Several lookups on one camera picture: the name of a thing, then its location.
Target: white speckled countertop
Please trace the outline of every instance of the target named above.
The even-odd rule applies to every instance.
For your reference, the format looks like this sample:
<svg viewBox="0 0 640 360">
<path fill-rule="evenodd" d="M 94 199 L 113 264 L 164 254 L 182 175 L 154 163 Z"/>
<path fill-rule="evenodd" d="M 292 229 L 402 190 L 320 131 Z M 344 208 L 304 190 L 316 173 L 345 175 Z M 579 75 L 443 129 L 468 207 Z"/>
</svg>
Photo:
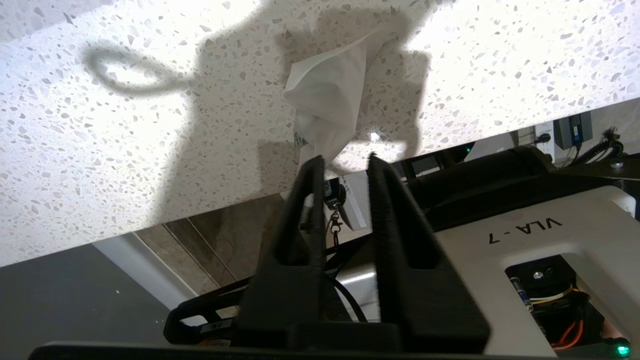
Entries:
<svg viewBox="0 0 640 360">
<path fill-rule="evenodd" d="M 0 265 L 288 189 L 287 65 L 390 18 L 330 172 L 640 96 L 636 0 L 5 0 Z"/>
</svg>

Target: bolt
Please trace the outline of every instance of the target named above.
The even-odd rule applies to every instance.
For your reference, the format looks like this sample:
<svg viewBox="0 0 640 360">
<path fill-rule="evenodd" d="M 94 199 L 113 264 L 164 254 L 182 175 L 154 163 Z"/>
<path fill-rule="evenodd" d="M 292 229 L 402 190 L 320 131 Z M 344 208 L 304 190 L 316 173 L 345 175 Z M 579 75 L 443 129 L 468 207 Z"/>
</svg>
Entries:
<svg viewBox="0 0 640 360">
<path fill-rule="evenodd" d="M 613 159 L 609 162 L 609 166 L 613 169 L 619 169 L 625 166 L 625 163 L 622 161 L 622 159 Z"/>
</svg>

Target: red wire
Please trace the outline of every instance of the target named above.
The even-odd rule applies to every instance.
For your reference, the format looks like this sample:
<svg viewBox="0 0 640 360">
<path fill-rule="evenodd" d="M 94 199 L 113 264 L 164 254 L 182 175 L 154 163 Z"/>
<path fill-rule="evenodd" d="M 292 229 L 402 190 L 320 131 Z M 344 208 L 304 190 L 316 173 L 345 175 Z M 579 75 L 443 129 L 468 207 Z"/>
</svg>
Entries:
<svg viewBox="0 0 640 360">
<path fill-rule="evenodd" d="M 564 350 L 564 349 L 567 349 L 567 348 L 570 348 L 570 347 L 574 346 L 578 341 L 580 341 L 580 337 L 582 336 L 583 325 L 584 325 L 584 321 L 581 320 L 578 323 L 578 332 L 576 333 L 575 339 L 573 339 L 572 342 L 570 342 L 569 344 L 566 344 L 566 345 L 559 346 L 559 347 L 554 347 L 553 349 L 554 350 Z"/>
<path fill-rule="evenodd" d="M 560 341 L 558 341 L 557 343 L 553 344 L 553 346 L 561 346 L 562 343 L 564 343 L 566 337 L 569 335 L 569 332 L 571 332 L 571 330 L 575 327 L 575 322 L 572 322 L 571 325 L 566 328 L 566 331 L 564 332 L 564 334 L 562 335 L 562 338 L 560 338 Z"/>
</svg>

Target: power outlet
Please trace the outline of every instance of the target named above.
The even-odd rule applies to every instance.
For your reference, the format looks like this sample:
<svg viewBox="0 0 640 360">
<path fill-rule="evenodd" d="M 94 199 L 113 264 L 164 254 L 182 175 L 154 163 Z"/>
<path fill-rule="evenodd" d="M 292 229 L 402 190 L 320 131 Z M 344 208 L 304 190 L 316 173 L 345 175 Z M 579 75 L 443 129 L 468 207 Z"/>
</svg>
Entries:
<svg viewBox="0 0 640 360">
<path fill-rule="evenodd" d="M 556 144 L 556 141 L 554 139 L 554 122 L 550 121 L 550 122 L 545 122 L 543 124 L 538 124 L 534 126 L 534 134 L 535 134 L 534 140 L 539 138 L 540 135 L 542 134 L 549 134 L 551 136 L 551 139 L 549 139 L 549 141 L 543 142 L 543 143 L 537 143 L 536 147 L 541 152 L 551 155 L 551 162 L 555 163 L 556 151 L 554 146 Z"/>
</svg>

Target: tissue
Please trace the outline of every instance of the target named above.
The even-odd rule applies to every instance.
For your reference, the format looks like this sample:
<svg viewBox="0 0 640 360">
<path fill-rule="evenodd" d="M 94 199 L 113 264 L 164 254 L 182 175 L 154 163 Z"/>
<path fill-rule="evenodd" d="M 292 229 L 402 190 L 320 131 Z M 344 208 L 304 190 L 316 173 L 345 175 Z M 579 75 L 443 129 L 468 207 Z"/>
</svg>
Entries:
<svg viewBox="0 0 640 360">
<path fill-rule="evenodd" d="M 355 135 L 364 77 L 382 45 L 389 26 L 291 66 L 285 99 L 296 108 L 294 133 L 307 144 L 300 149 L 300 163 L 317 155 L 327 166 Z"/>
</svg>

